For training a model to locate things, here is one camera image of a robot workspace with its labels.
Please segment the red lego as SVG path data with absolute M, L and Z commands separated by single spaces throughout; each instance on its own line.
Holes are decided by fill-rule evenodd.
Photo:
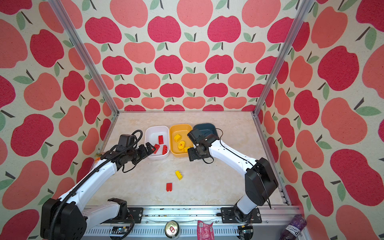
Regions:
M 155 144 L 154 147 L 155 147 L 154 154 L 156 154 L 158 152 L 158 150 L 160 149 L 160 145 Z

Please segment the dark teal plastic container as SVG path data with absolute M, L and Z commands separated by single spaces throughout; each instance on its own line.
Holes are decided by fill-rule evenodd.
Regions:
M 193 129 L 198 129 L 204 136 L 208 136 L 210 134 L 219 136 L 217 133 L 216 126 L 211 123 L 203 123 L 194 125 Z

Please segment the yellow round lego piece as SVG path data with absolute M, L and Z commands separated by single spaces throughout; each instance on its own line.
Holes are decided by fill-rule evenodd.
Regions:
M 179 149 L 180 151 L 183 151 L 184 148 L 185 148 L 185 141 L 179 141 L 179 142 L 178 142 L 178 149 Z

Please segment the yellow plastic container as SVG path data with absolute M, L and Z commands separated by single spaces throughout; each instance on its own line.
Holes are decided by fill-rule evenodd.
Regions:
M 170 128 L 171 152 L 177 158 L 188 157 L 188 149 L 194 145 L 187 134 L 192 130 L 189 124 L 174 125 Z

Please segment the small red lego brick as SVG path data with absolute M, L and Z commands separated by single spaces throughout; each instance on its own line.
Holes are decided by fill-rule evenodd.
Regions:
M 172 183 L 167 183 L 166 184 L 166 191 L 171 192 L 173 190 L 173 184 Z

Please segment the long red lego brick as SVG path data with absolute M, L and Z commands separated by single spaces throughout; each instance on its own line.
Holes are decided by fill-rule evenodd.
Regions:
M 159 141 L 159 145 L 163 145 L 164 144 L 164 137 L 163 137 L 163 135 L 158 136 L 158 141 Z

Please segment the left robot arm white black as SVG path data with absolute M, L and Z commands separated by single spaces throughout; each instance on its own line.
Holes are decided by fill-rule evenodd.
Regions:
M 137 165 L 155 151 L 150 143 L 126 148 L 114 146 L 105 152 L 96 166 L 73 188 L 58 199 L 48 199 L 42 207 L 40 236 L 46 240 L 80 240 L 87 230 L 104 222 L 130 223 L 124 200 L 112 198 L 107 203 L 86 210 L 85 207 L 100 187 L 128 162 Z

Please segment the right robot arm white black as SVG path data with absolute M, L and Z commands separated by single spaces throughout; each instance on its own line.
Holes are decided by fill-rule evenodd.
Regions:
M 246 223 L 251 218 L 251 212 L 258 206 L 269 201 L 279 183 L 272 170 L 270 162 L 265 158 L 255 159 L 232 149 L 214 134 L 206 137 L 194 137 L 188 134 L 193 147 L 188 149 L 190 161 L 218 159 L 243 175 L 245 194 L 234 205 L 234 216 L 239 223 Z

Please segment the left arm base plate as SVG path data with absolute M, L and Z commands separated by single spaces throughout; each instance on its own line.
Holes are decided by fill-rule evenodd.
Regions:
M 103 224 L 130 224 L 131 222 L 135 222 L 135 224 L 140 224 L 143 217 L 143 210 L 144 208 L 123 207 L 119 210 L 117 217 L 110 220 L 106 220 L 103 222 Z

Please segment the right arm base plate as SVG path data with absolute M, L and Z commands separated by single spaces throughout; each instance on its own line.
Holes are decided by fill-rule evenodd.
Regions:
M 262 223 L 262 217 L 258 208 L 253 209 L 248 214 L 243 214 L 235 207 L 222 207 L 216 216 L 221 217 L 223 224 Z

